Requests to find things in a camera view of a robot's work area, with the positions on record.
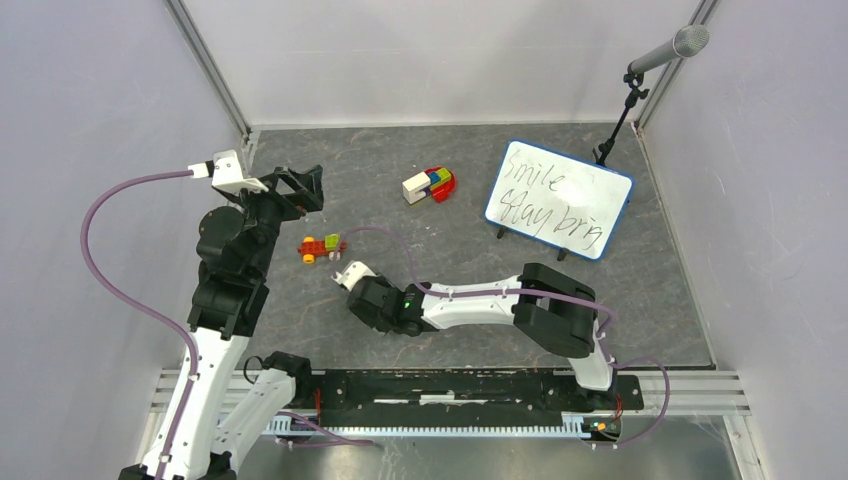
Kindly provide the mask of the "blue framed whiteboard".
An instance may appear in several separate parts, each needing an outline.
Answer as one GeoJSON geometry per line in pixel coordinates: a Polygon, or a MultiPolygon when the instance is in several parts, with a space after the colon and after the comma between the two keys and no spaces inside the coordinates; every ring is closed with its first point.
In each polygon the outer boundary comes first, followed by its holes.
{"type": "Polygon", "coordinates": [[[601,259],[631,177],[521,140],[507,143],[483,217],[588,260],[601,259]]]}

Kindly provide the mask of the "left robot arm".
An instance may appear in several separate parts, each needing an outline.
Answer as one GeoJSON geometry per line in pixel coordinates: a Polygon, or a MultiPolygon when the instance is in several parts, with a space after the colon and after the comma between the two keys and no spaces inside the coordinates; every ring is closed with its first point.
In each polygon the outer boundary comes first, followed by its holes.
{"type": "Polygon", "coordinates": [[[246,178],[208,166],[212,187],[228,205],[200,222],[201,259],[187,335],[192,344],[157,436],[122,479],[234,479],[272,417],[314,394],[308,359],[274,352],[246,397],[219,417],[230,378],[267,300],[268,271],[280,226],[323,208],[323,169],[277,167],[246,178]]]}

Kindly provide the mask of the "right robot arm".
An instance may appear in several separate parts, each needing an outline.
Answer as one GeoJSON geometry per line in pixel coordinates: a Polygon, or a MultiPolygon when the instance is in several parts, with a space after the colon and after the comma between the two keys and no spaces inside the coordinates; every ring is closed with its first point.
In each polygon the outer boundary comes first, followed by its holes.
{"type": "Polygon", "coordinates": [[[348,309],[369,328],[410,337],[461,326],[515,327],[568,360],[580,400],[602,408],[618,393],[602,353],[594,290],[554,269],[528,263],[519,275],[471,285],[424,282],[401,289],[360,261],[332,276],[348,309]]]}

